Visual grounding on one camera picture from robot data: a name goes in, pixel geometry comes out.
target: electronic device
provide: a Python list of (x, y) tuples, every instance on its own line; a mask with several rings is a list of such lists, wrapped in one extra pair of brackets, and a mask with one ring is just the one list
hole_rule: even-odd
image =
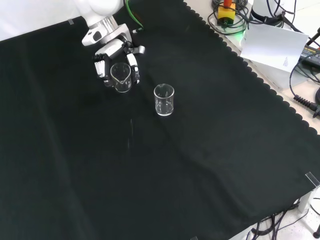
[(319, 53), (319, 55), (314, 55), (314, 56), (306, 58), (303, 61), (303, 64), (320, 70), (320, 50), (319, 49), (305, 45), (305, 47), (302, 51), (300, 60), (305, 58), (306, 56), (309, 56), (309, 55), (312, 55), (315, 53)]
[(224, 0), (223, 6), (218, 7), (218, 25), (233, 24), (236, 17), (236, 4), (232, 0)]

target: black cloth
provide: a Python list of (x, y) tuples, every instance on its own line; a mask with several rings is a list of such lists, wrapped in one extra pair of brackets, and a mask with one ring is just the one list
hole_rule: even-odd
[(128, 93), (96, 79), (82, 18), (0, 43), (0, 239), (227, 240), (320, 179), (316, 131), (198, 15), (130, 3), (146, 52)]

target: white wall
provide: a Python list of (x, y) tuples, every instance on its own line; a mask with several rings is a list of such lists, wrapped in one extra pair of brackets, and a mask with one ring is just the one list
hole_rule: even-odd
[(0, 0), (0, 41), (79, 15), (73, 0)]

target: glass beaker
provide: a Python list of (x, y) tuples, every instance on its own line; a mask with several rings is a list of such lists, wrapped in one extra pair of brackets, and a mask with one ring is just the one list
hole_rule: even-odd
[(124, 63), (116, 63), (111, 67), (110, 74), (114, 82), (114, 88), (119, 93), (126, 93), (131, 88), (131, 67)]

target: white table surface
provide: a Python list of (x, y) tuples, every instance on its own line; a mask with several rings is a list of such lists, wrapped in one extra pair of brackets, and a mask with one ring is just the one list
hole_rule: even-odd
[[(191, 7), (192, 10), (194, 10), (196, 13), (200, 15), (200, 17), (203, 18), (203, 20), (208, 24), (207, 18), (208, 16), (212, 13), (212, 8), (211, 8), (211, 0), (184, 0), (188, 6)], [(316, 32), (317, 29), (320, 27), (320, 20), (317, 20), (316, 22), (313, 22), (313, 25), (310, 24), (310, 18), (306, 19), (306, 15), (310, 14), (312, 19), (319, 19), (320, 14), (318, 11), (315, 9), (315, 5), (313, 6), (307, 6), (303, 8), (302, 6), (300, 7), (301, 9), (296, 12), (296, 17), (295, 17), (295, 25), (298, 27), (300, 26), (300, 30), (305, 32), (306, 34), (310, 34), (313, 36)], [(307, 30), (305, 30), (303, 27), (305, 26), (303, 22), (309, 22), (307, 25)], [(234, 44), (231, 43), (225, 36), (220, 35), (220, 37), (223, 38), (223, 40), (227, 43), (227, 45), (232, 48), (234, 52), (236, 52), (238, 55), (241, 54), (238, 48), (235, 47)], [(270, 85), (271, 89), (276, 89), (269, 83), (269, 80), (267, 77), (265, 77), (258, 69), (255, 67), (249, 60), (246, 60), (248, 62), (248, 66), (252, 68), (252, 70), (258, 75), (259, 78), (262, 78), (263, 81), (266, 84)], [(314, 83), (311, 80), (307, 80), (306, 82), (303, 82), (295, 87), (293, 87), (293, 90), (295, 94), (311, 101), (315, 102), (315, 94), (317, 90), (320, 88), (320, 85)], [(277, 94), (283, 97), (283, 100), (288, 102), (290, 104), (290, 107), (294, 108), (296, 110), (296, 113), (302, 116), (302, 119), (304, 121), (307, 121), (309, 123), (309, 126), (316, 129), (318, 134), (320, 135), (320, 117), (313, 118), (314, 112), (309, 110), (308, 108), (300, 105), (293, 99), (293, 94), (291, 93), (290, 89), (283, 90), (282, 92), (277, 91)]]

